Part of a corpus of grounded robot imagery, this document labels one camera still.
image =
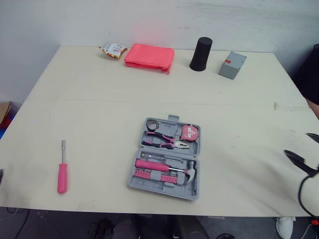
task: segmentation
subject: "wooden table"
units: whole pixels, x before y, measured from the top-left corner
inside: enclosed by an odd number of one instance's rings
[[[305,173],[289,149],[316,167],[319,122],[272,53],[247,56],[235,80],[218,75],[229,52],[212,51],[203,72],[176,50],[171,74],[125,67],[97,47],[61,46],[0,141],[0,206],[110,213],[304,216]],[[201,126],[199,199],[128,187],[145,118],[179,115]],[[69,189],[56,191],[61,140]],[[319,212],[318,179],[303,190]]]

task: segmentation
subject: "gray tool case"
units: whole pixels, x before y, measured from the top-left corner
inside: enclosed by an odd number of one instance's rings
[[[148,131],[147,122],[149,120],[156,120],[158,122],[159,127],[155,130],[155,132],[159,132],[167,136],[172,136],[175,138],[175,140],[179,141],[181,141],[180,136],[182,127],[184,125],[190,125],[188,123],[178,122],[178,116],[168,116],[168,120],[147,118],[144,123],[143,133],[140,141],[140,145],[142,146],[142,148],[138,149],[136,153],[129,178],[129,186],[188,200],[197,199],[199,163],[195,156],[199,154],[201,135],[200,127],[198,125],[192,124],[198,129],[198,138],[195,141],[182,141],[189,144],[189,148],[157,148],[142,144],[144,140],[150,141],[151,143],[165,143],[160,138],[146,135],[146,132]],[[191,166],[191,164],[193,164],[195,175],[193,180],[186,184],[189,177],[183,172],[161,172],[145,168],[137,168],[136,161],[138,159],[148,162],[166,164],[170,168],[177,168],[181,170],[186,170]],[[163,182],[161,181],[163,176],[169,176],[166,177],[166,179],[176,177],[177,180],[175,179],[174,182]]]

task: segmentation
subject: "pink bag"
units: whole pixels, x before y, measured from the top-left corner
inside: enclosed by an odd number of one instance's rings
[[[174,50],[171,48],[134,44],[124,61],[126,66],[160,69],[169,74]]]

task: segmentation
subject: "pliers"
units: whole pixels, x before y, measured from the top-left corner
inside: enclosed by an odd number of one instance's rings
[[[173,149],[174,147],[176,147],[176,148],[189,148],[188,143],[176,141],[174,137],[167,136],[167,135],[164,135],[162,133],[148,131],[148,132],[146,132],[146,135],[160,138],[160,139],[164,140],[166,143],[152,143],[152,142],[144,140],[142,142],[143,145],[153,146],[156,148],[167,148],[167,149]]]

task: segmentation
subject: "pink screwdriver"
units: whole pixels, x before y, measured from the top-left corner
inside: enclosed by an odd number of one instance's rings
[[[64,163],[65,140],[62,140],[62,163],[59,164],[58,193],[65,193],[68,190],[67,164]]]

